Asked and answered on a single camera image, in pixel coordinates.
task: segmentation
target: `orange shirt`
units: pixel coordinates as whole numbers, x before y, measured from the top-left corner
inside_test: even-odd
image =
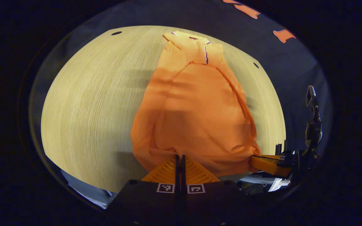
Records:
[[[255,124],[223,46],[179,31],[164,37],[131,130],[136,159],[148,171],[185,154],[215,176],[256,172]]]

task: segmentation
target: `wood grain surface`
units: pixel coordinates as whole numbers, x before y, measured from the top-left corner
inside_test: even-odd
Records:
[[[109,30],[92,40],[65,64],[52,83],[43,107],[41,136],[46,155],[57,166],[79,180],[113,192],[119,192],[129,179],[146,176],[147,171],[132,154],[129,133],[167,43],[163,33],[176,30],[223,45],[227,64],[245,91],[262,154],[275,153],[275,145],[286,139],[283,112],[257,60],[191,30],[135,26]]]

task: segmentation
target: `wooden table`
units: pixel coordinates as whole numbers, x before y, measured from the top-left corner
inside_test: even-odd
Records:
[[[182,31],[224,47],[224,57],[243,87],[262,154],[286,139],[282,108],[260,63],[213,37],[174,27],[109,30],[79,50],[52,83],[43,107],[46,155],[61,169],[93,186],[119,192],[147,171],[132,154],[129,133],[145,89],[167,43],[163,33]]]

